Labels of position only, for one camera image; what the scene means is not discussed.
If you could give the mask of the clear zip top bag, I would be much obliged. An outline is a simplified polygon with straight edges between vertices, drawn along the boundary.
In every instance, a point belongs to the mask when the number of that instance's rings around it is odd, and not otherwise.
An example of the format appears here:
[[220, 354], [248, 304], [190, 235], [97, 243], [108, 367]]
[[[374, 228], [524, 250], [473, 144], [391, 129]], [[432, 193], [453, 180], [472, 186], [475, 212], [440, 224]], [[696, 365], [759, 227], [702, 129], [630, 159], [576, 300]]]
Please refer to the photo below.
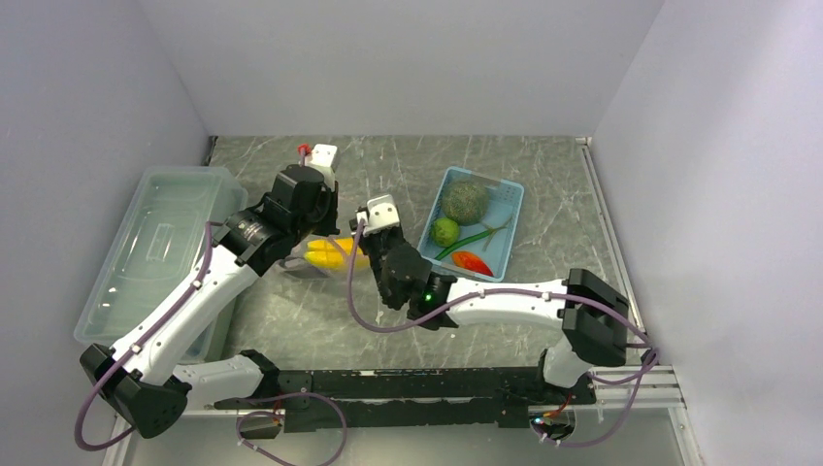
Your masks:
[[354, 251], [353, 234], [331, 237], [310, 236], [284, 259], [279, 259], [274, 270], [294, 280], [344, 280]]

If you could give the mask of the yellow banana bunch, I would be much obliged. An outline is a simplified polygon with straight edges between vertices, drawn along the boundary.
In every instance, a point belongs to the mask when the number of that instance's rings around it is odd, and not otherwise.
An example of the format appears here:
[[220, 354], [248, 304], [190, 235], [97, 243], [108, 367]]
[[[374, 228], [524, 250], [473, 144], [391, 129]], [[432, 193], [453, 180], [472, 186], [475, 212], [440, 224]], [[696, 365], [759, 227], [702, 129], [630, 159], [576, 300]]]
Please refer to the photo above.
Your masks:
[[349, 268], [353, 251], [352, 237], [321, 238], [307, 242], [303, 258], [322, 271], [343, 273]]

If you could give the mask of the green chili pepper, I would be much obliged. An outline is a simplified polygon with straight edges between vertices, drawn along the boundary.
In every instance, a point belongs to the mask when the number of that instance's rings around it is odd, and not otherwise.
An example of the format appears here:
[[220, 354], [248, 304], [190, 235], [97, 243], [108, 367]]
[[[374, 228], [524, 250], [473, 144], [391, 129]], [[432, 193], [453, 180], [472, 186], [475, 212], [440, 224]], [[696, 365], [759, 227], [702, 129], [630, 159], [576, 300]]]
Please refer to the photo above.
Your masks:
[[446, 258], [447, 256], [449, 256], [450, 254], [452, 254], [453, 252], [455, 252], [455, 251], [457, 251], [457, 250], [459, 250], [463, 247], [466, 247], [467, 245], [476, 243], [476, 242], [481, 241], [481, 240], [485, 241], [484, 246], [482, 247], [482, 250], [487, 250], [488, 245], [490, 244], [490, 242], [492, 241], [494, 236], [499, 231], [508, 228], [510, 226], [510, 223], [511, 223], [511, 217], [509, 219], [507, 219], [503, 224], [501, 224], [500, 226], [497, 226], [497, 227], [490, 227], [489, 225], [484, 223], [483, 224], [483, 226], [485, 228], [484, 231], [479, 232], [475, 235], [466, 237], [464, 239], [458, 240], [454, 244], [452, 244], [452, 245], [444, 248], [442, 251], [440, 251], [435, 256], [435, 259], [436, 260], [442, 260], [442, 259]]

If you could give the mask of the green netted melon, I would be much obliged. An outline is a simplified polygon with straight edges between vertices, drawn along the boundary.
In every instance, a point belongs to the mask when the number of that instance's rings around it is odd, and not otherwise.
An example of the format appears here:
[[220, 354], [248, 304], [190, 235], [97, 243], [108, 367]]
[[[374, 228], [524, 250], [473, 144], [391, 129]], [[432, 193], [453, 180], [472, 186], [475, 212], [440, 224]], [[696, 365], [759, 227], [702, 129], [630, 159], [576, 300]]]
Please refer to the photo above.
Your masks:
[[488, 205], [487, 188], [468, 180], [449, 183], [440, 201], [442, 213], [459, 225], [479, 223], [485, 217]]

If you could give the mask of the light blue plastic basket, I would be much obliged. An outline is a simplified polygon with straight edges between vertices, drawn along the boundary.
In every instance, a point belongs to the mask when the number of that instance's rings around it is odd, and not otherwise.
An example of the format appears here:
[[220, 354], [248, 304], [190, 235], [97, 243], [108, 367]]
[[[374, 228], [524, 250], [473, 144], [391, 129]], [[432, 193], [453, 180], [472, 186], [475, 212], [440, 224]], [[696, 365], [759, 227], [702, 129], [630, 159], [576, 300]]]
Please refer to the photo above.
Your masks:
[[[478, 255], [491, 268], [494, 273], [493, 277], [476, 274], [455, 266], [450, 255], [442, 260], [435, 259], [435, 256], [444, 248], [438, 247], [432, 242], [429, 237], [429, 230], [437, 218], [444, 217], [440, 208], [440, 201], [445, 187], [449, 183], [461, 180], [468, 180], [484, 185], [489, 193], [489, 205], [485, 217], [479, 223], [460, 227], [460, 237], [458, 240], [484, 231], [484, 223], [490, 227], [497, 227], [511, 217], [510, 226], [499, 231], [494, 236], [487, 250], [482, 250], [485, 243], [484, 240], [459, 249], [468, 250]], [[491, 178], [475, 171], [451, 166], [444, 171], [443, 180], [438, 188], [435, 201], [432, 204], [430, 214], [425, 223], [424, 232], [418, 241], [417, 249], [423, 258], [433, 264], [433, 270], [437, 273], [498, 283], [505, 277], [509, 265], [514, 233], [517, 228], [523, 198], [524, 187], [519, 183]]]

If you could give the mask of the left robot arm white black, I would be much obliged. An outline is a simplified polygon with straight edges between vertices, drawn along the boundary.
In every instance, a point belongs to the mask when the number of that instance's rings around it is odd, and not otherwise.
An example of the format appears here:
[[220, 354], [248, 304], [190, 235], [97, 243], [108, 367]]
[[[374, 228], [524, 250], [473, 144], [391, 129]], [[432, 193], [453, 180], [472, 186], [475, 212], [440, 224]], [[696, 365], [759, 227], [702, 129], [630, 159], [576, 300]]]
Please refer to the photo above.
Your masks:
[[89, 346], [80, 363], [93, 384], [75, 423], [76, 443], [95, 398], [125, 421], [128, 433], [150, 439], [170, 428], [189, 405], [236, 399], [256, 408], [280, 394], [280, 370], [247, 349], [220, 361], [183, 365], [193, 341], [239, 294], [308, 236], [339, 234], [339, 184], [328, 162], [292, 164], [255, 205], [220, 225], [207, 223], [203, 258], [161, 304], [112, 346]]

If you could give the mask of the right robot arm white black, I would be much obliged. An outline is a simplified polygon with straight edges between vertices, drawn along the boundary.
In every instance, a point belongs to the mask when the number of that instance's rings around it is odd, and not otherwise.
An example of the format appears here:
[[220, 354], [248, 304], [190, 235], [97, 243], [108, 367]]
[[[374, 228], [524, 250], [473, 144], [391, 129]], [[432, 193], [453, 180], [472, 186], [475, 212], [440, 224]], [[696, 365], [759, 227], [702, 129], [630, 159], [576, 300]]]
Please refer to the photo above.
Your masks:
[[541, 283], [479, 282], [434, 272], [398, 226], [372, 233], [353, 223], [352, 236], [369, 259], [383, 304], [407, 311], [396, 331], [496, 323], [560, 332], [534, 379], [547, 403], [561, 401], [590, 369], [620, 367], [627, 360], [628, 299], [586, 269]]

